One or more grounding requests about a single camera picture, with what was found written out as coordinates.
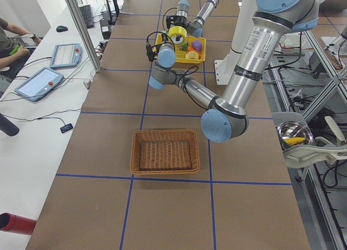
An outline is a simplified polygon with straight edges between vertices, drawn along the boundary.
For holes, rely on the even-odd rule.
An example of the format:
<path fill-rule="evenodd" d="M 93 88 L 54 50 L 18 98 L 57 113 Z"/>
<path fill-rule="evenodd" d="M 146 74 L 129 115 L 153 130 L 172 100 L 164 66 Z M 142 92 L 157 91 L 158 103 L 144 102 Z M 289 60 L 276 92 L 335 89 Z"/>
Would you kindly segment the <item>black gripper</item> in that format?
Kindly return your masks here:
<path fill-rule="evenodd" d="M 187 18 L 184 16 L 174 16 L 173 17 L 173 24 L 174 26 L 179 26 L 182 28 L 186 28 L 188 23 L 187 23 Z"/>

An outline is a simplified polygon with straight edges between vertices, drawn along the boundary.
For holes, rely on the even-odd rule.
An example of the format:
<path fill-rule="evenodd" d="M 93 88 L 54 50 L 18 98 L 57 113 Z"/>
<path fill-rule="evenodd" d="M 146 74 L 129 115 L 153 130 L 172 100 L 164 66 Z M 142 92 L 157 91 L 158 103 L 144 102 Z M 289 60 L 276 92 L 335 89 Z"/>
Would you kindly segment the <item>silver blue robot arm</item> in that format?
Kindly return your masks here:
<path fill-rule="evenodd" d="M 318 22 L 320 0 L 255 0 L 254 26 L 246 46 L 222 94 L 218 96 L 182 70 L 174 70 L 176 49 L 187 35 L 199 37 L 206 19 L 220 0 L 206 0 L 196 18 L 187 18 L 189 3 L 179 2 L 176 14 L 168 19 L 169 31 L 161 44 L 146 45 L 148 59 L 155 64 L 149 85 L 162 89 L 176 85 L 206 111 L 201 118 L 204 135 L 213 142 L 226 142 L 242 135 L 248 127 L 246 104 L 281 37 L 287 33 L 313 29 Z"/>
<path fill-rule="evenodd" d="M 180 0 L 178 2 L 176 14 L 167 17 L 166 23 L 169 26 L 169 19 L 173 19 L 173 26 L 179 26 L 184 28 L 187 33 L 193 37 L 202 37 L 203 26 L 207 18 L 211 15 L 213 10 L 218 6 L 219 0 L 206 0 L 204 6 L 200 9 L 195 19 L 190 22 L 187 19 L 190 4 L 187 0 Z"/>

